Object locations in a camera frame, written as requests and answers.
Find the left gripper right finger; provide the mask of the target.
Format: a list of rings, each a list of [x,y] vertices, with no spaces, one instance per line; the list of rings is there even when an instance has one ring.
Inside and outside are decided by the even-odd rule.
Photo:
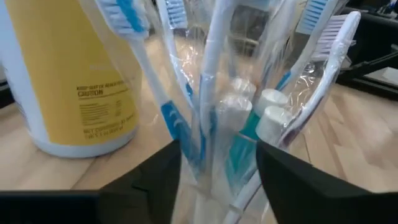
[[[397,192],[370,192],[263,141],[256,162],[278,223],[397,223]]]

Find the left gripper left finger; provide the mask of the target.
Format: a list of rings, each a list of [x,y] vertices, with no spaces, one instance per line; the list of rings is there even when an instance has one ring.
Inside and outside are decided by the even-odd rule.
[[[174,140],[99,189],[3,190],[1,223],[171,223],[181,164]]]

